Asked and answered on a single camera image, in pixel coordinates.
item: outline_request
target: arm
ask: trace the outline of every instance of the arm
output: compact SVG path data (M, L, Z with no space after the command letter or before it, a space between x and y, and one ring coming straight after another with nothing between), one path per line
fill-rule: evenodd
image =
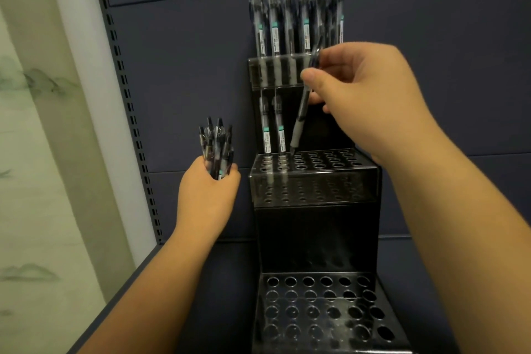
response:
M179 187L173 235L80 354L173 352L201 269L228 221L239 183L236 166L229 176L216 181L205 170L202 157L194 161Z
M531 352L531 229L448 139L388 45L323 51L303 79L389 172L461 351Z

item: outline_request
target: hand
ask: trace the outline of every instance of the hand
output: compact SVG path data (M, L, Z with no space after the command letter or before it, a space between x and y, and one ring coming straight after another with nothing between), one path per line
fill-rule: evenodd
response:
M179 186L177 225L172 237L206 243L210 249L230 217L240 178L238 166L232 164L229 175L217 181L206 170L204 158L196 158Z
M325 102L340 128L382 164L440 129L431 116L415 75L391 45L348 42L324 49L320 69L302 80L315 92L309 103Z

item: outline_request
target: forearm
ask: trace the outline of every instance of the forearm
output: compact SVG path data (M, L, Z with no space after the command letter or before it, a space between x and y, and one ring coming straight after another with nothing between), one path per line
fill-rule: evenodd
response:
M433 132L429 143L398 149L386 167L460 348L531 352L521 345L531 324L531 274L522 271L531 231L442 131Z
M176 232L79 353L173 352L209 250Z

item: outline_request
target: pen label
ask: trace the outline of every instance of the pen label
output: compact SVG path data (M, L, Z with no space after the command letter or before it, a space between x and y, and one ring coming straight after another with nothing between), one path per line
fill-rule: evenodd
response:
M271 29L271 35L273 36L273 52L280 52L280 42L278 39L278 27L273 27Z
M265 56L267 54L266 54L266 43L264 42L264 30L263 29L258 30L258 37L260 38L260 53Z
M271 138L269 132L264 132L264 151L266 154L271 152Z
M343 20L339 22L339 43L343 43Z
M280 152L283 153L286 151L286 138L284 137L284 131L278 130L278 139L280 140Z
M309 46L309 24L304 24L304 49L311 49Z

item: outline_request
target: left hand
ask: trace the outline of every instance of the left hand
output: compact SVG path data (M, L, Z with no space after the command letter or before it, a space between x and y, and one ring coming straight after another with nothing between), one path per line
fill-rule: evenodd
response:
M232 164L228 176L214 180L204 158L196 158L179 186L177 225L172 236L214 245L229 220L240 178L238 166Z

